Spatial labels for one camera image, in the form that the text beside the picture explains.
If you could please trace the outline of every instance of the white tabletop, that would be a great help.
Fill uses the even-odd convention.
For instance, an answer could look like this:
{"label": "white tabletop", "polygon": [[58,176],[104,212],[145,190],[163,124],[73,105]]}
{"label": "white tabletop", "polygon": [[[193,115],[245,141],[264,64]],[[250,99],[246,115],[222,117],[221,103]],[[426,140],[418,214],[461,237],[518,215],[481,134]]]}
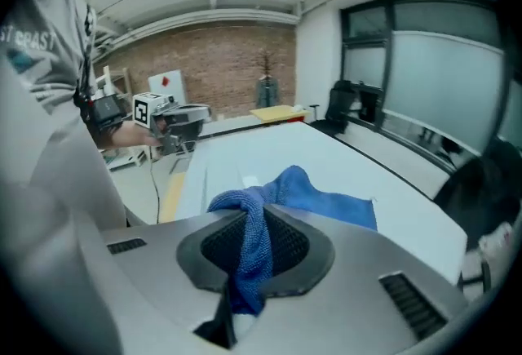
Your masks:
{"label": "white tabletop", "polygon": [[205,213],[229,189],[273,181],[299,165],[317,189],[372,199],[378,231],[456,284],[467,235],[436,204],[380,165],[310,126],[289,123],[198,144],[176,219]]}

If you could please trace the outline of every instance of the hand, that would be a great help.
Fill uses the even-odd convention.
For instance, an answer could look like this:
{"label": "hand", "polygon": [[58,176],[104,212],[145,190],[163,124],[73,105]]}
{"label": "hand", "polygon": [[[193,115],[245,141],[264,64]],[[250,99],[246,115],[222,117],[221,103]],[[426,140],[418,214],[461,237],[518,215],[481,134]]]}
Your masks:
{"label": "hand", "polygon": [[126,148],[130,146],[161,146],[161,142],[153,137],[146,127],[134,122],[123,122],[122,126],[111,136],[114,148]]}

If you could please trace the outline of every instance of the brick wall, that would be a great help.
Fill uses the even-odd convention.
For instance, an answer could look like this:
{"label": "brick wall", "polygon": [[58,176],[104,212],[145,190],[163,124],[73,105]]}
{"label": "brick wall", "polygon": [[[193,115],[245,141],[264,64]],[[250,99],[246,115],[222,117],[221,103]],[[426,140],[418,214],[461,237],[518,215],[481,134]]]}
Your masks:
{"label": "brick wall", "polygon": [[128,68],[135,94],[148,91],[148,77],[180,69],[187,100],[208,104],[213,115],[242,116],[255,108],[255,83],[263,75],[263,51],[272,54],[272,76],[281,104],[294,105],[295,28],[252,23],[212,23],[175,29],[118,49],[95,64]]}

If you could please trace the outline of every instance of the blue cloth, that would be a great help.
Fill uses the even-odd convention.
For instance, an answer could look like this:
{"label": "blue cloth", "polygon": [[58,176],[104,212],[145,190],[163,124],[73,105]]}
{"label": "blue cloth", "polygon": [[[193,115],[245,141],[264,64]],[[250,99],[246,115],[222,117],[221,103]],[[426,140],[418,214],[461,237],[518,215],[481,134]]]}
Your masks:
{"label": "blue cloth", "polygon": [[240,263],[230,284],[234,313],[258,315],[263,309],[258,289],[272,277],[272,249],[263,217],[265,204],[299,208],[377,230],[370,200],[323,193],[310,184],[307,173],[299,166],[286,168],[273,182],[263,187],[220,194],[212,200],[209,211],[241,209],[247,214]]}

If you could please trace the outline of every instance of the cable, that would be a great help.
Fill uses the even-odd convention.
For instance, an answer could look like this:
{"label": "cable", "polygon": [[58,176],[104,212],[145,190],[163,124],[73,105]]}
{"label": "cable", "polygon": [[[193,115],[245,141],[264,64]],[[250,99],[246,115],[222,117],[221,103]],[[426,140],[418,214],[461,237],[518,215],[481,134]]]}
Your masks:
{"label": "cable", "polygon": [[156,190],[157,197],[157,213],[156,213],[156,224],[160,224],[160,193],[157,191],[156,180],[154,179],[153,173],[153,148],[148,147],[148,157],[150,159],[150,177],[153,180],[154,189]]}

